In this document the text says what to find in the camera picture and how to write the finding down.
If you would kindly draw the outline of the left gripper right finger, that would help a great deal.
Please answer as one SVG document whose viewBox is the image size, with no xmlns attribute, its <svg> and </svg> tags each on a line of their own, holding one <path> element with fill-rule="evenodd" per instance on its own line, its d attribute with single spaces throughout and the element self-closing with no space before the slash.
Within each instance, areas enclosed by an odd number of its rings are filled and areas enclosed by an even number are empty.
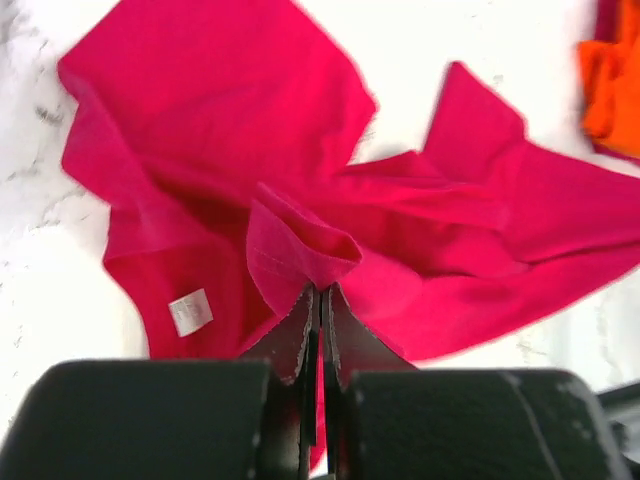
<svg viewBox="0 0 640 480">
<path fill-rule="evenodd" d="M 419 370 L 322 294 L 333 479 L 629 479 L 633 390 L 557 369 Z"/>
</svg>

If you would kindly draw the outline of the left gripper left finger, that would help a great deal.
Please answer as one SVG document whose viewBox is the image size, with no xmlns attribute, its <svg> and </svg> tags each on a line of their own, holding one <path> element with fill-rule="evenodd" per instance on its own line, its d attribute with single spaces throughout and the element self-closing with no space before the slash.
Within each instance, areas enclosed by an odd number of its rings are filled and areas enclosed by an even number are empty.
<svg viewBox="0 0 640 480">
<path fill-rule="evenodd" d="M 74 361 L 29 390 L 5 479 L 305 479 L 319 292 L 233 361 Z"/>
</svg>

